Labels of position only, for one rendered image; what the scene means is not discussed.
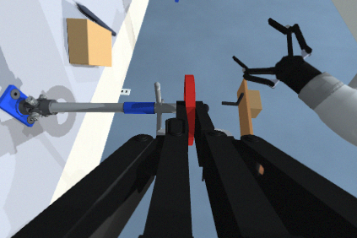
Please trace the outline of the tan box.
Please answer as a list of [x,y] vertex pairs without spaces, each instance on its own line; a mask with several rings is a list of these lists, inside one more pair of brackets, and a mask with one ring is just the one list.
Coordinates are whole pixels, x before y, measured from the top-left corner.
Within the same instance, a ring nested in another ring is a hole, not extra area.
[[67,18],[69,63],[112,67],[111,32],[88,19]]

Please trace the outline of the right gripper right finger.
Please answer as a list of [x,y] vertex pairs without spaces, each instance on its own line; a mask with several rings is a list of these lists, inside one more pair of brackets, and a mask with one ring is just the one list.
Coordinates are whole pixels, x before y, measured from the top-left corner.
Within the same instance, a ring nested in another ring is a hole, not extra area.
[[214,128],[195,102],[197,159],[218,238],[357,238],[357,197],[258,136],[238,140]]

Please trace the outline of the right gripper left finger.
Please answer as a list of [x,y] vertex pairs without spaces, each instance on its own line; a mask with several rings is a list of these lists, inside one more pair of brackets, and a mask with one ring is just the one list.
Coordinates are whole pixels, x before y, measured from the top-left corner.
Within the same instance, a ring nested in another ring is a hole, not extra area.
[[138,238],[194,238],[184,100],[156,138],[138,134],[97,165],[11,238],[118,238],[151,183]]

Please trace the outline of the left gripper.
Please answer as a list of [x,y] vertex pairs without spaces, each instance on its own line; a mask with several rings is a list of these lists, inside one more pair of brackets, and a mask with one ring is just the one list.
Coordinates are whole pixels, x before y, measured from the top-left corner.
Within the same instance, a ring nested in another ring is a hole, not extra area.
[[[284,35],[287,35],[288,56],[282,57],[282,59],[275,64],[275,67],[270,68],[248,68],[235,56],[232,58],[243,67],[242,72],[244,73],[243,78],[245,80],[259,84],[266,84],[272,89],[274,89],[275,85],[281,81],[289,86],[295,93],[299,94],[306,84],[322,73],[304,60],[304,58],[311,55],[312,49],[306,44],[298,24],[294,24],[292,27],[288,24],[282,26],[271,18],[268,19],[268,24]],[[295,33],[295,37],[300,45],[301,56],[293,56],[291,33]],[[276,74],[276,79],[269,80],[266,78],[259,78],[252,76],[253,74]]]

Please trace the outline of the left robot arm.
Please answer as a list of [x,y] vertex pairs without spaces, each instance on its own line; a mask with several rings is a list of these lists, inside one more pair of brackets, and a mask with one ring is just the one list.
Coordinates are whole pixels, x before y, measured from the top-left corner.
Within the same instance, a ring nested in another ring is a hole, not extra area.
[[346,85],[321,73],[304,86],[298,98],[338,136],[357,147],[357,74]]

